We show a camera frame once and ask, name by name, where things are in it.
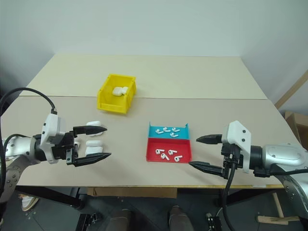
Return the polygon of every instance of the gray floor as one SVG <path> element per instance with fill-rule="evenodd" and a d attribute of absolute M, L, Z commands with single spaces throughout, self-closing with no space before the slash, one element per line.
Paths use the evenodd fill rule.
<path fill-rule="evenodd" d="M 70 188 L 56 189 L 66 194 L 72 193 Z M 128 197 L 90 197 L 83 196 L 86 206 L 77 211 L 68 206 L 48 200 L 40 200 L 29 212 L 21 210 L 21 201 L 14 193 L 8 202 L 4 215 L 2 231 L 74 231 L 80 213 L 100 212 L 103 220 L 89 227 L 89 231 L 105 230 L 112 212 L 128 208 L 134 212 L 134 228 L 136 231 L 167 231 L 167 213 L 173 205 L 179 205 L 191 219 L 196 231 L 207 231 L 205 214 L 215 214 L 218 210 L 213 204 L 217 191 L 202 191 L 198 194 L 179 192 L 177 199 L 159 198 L 128 198 Z M 295 213 L 284 191 L 278 192 L 285 216 Z M 274 200 L 271 194 L 258 196 L 254 199 L 228 207 L 230 220 L 238 231 L 303 231 L 299 221 L 289 222 L 288 226 L 259 224 L 257 215 L 277 217 Z M 220 213 L 222 227 L 228 231 L 222 212 Z"/>

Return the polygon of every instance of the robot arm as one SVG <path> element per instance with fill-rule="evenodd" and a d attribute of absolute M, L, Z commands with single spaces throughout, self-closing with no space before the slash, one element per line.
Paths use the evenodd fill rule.
<path fill-rule="evenodd" d="M 251 133 L 239 122 L 231 122 L 222 135 L 208 135 L 197 139 L 207 144 L 222 143 L 223 167 L 193 161 L 196 169 L 229 177 L 232 164 L 243 172 L 254 171 L 256 177 L 275 176 L 284 186 L 297 215 L 308 219 L 308 151 L 296 144 L 251 146 Z"/>
<path fill-rule="evenodd" d="M 78 134 L 96 134 L 106 131 L 99 126 L 73 127 L 65 132 L 65 121 L 57 114 L 50 113 L 43 124 L 42 133 L 33 137 L 13 137 L 8 141 L 5 150 L 5 160 L 9 165 L 6 168 L 4 192 L 0 203 L 7 202 L 23 171 L 30 165 L 48 161 L 55 164 L 59 159 L 66 160 L 67 165 L 76 167 L 89 165 L 103 160 L 111 153 L 95 153 L 86 157 L 78 157 L 78 147 L 74 145 L 74 138 Z"/>

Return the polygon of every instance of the red tray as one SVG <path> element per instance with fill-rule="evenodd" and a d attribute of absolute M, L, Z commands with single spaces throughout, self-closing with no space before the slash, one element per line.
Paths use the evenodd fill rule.
<path fill-rule="evenodd" d="M 163 153 L 169 158 L 169 161 L 165 158 L 161 158 L 161 154 L 156 154 L 156 149 L 165 150 Z M 169 150 L 176 150 L 177 153 L 169 155 Z M 177 163 L 174 157 L 182 155 L 178 163 L 188 163 L 192 159 L 191 143 L 189 140 L 180 139 L 158 139 L 148 138 L 148 148 L 146 150 L 146 160 L 155 162 L 169 162 Z"/>

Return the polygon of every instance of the blue tray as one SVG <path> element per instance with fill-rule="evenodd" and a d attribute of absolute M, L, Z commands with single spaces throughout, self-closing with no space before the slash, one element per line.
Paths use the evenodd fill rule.
<path fill-rule="evenodd" d="M 163 131 L 164 126 L 162 127 L 156 127 L 151 126 L 149 128 L 149 138 L 162 138 L 162 139 L 182 139 L 182 140 L 189 140 L 189 133 L 188 133 L 188 124 L 185 125 L 184 128 L 176 127 L 176 129 L 179 129 L 178 132 L 173 132 L 173 127 L 167 127 L 167 130 L 170 130 L 170 132 L 164 132 L 162 134 L 157 134 L 155 131 L 159 129 L 160 131 Z M 174 133 L 175 135 L 178 135 L 177 137 L 171 137 L 170 133 Z"/>

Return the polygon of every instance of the white sneaker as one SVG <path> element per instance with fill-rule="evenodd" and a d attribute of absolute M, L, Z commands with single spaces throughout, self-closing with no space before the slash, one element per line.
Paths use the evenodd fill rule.
<path fill-rule="evenodd" d="M 20 198 L 22 199 L 22 210 L 23 211 L 28 211 L 30 210 L 38 201 L 39 199 L 33 196 L 28 196 L 28 195 L 19 195 Z"/>

